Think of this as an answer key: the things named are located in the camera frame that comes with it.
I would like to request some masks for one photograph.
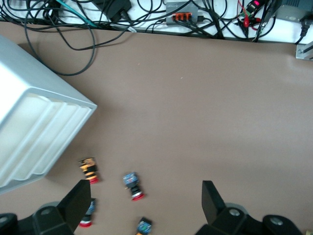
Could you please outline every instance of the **brown table surface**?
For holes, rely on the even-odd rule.
[[[0,23],[0,34],[27,49],[23,28]],[[95,34],[101,42],[118,32]],[[77,71],[90,56],[57,33],[29,35],[57,70]],[[87,30],[65,36],[91,43]],[[94,225],[77,235],[134,235],[142,216],[154,222],[151,235],[195,234],[205,223],[202,180],[258,220],[280,214],[312,228],[313,63],[294,53],[288,44],[125,33],[65,78],[98,108],[44,179],[0,196],[0,212],[24,218],[61,200],[83,179],[78,160],[95,157]],[[131,171],[147,194],[138,202],[122,182]]]

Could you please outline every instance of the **gray power supply box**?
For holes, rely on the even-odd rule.
[[[179,7],[186,4],[186,1],[174,1],[174,2],[167,2],[166,3],[166,14],[171,13],[177,10]],[[198,7],[195,6],[192,2],[183,7],[176,13],[187,13],[190,12],[192,14],[191,21],[194,23],[198,22]],[[175,21],[172,19],[172,16],[166,17],[166,24],[167,25],[177,25]]]
[[[266,19],[277,19],[300,22],[301,19],[313,14],[313,0],[274,0]]]

